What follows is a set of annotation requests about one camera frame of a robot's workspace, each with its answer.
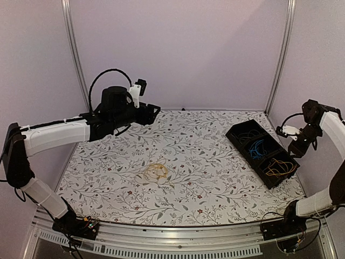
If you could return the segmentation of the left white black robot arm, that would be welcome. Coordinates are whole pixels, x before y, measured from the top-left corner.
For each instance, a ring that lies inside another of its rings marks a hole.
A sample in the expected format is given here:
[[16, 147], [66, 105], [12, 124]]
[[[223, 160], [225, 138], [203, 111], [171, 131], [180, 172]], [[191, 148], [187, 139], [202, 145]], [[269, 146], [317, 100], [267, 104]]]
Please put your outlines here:
[[35, 177], [29, 157], [48, 149], [77, 142], [101, 140], [108, 135], [120, 135], [132, 123], [151, 125], [161, 108], [139, 101], [144, 87], [134, 84], [130, 88], [111, 86], [103, 90], [101, 102], [94, 112], [41, 125], [8, 127], [1, 156], [5, 182], [34, 199], [46, 209], [68, 233], [76, 234], [80, 222], [75, 219], [67, 203], [48, 185]]

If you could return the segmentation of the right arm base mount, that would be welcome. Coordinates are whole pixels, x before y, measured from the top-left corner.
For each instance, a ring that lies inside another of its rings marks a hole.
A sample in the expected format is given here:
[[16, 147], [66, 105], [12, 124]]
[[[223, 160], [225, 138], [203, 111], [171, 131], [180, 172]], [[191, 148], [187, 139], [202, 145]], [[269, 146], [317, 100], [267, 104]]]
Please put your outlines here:
[[285, 254], [294, 253], [306, 238], [306, 222], [305, 217], [285, 217], [280, 220], [263, 222], [266, 215], [278, 213], [268, 212], [260, 221], [260, 231], [264, 241], [276, 240], [276, 245], [280, 251]]

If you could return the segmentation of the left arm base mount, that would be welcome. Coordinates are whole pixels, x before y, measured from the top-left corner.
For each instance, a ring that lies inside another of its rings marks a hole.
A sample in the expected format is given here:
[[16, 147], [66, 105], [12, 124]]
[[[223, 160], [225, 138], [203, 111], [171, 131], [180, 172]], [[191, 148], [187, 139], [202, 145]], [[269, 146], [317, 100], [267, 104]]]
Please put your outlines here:
[[68, 236], [95, 240], [99, 231], [99, 220], [90, 216], [78, 217], [73, 209], [68, 209], [61, 218], [54, 219], [52, 229]]

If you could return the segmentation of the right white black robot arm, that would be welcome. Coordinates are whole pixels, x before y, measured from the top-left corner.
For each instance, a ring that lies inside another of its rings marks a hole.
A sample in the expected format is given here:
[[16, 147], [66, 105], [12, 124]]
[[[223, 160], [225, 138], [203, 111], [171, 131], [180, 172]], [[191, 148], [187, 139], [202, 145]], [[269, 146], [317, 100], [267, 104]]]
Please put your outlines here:
[[[341, 158], [344, 159], [344, 119], [338, 108], [323, 105], [316, 100], [308, 100], [302, 106], [302, 115], [306, 123], [303, 128], [283, 125], [282, 135], [291, 137], [288, 146], [289, 153], [295, 158], [303, 157], [309, 146], [316, 146], [317, 138], [327, 134], [337, 148]], [[331, 210], [344, 205], [344, 164], [342, 163], [327, 188], [310, 197], [295, 203], [295, 214], [288, 215], [279, 223], [279, 231], [283, 235], [290, 235], [300, 225], [299, 218]]]

